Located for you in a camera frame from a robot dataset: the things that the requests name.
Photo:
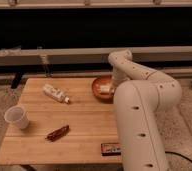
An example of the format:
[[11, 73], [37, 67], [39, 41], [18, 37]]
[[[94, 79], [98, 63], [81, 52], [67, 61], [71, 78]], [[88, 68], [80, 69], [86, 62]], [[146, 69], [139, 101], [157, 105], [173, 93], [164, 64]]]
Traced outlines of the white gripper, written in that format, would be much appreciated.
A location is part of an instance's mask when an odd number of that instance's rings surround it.
[[112, 86], [110, 86], [109, 94], [114, 94], [115, 87], [119, 86], [124, 81], [128, 80], [128, 76], [121, 70], [116, 67], [112, 71]]

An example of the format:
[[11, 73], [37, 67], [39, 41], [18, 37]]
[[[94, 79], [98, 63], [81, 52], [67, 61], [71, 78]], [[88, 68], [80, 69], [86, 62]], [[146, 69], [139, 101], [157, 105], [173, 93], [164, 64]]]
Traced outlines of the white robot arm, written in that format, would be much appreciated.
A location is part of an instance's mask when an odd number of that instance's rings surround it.
[[154, 113], [180, 102], [180, 83], [133, 62], [130, 50], [112, 52], [108, 61], [124, 171], [170, 171]]

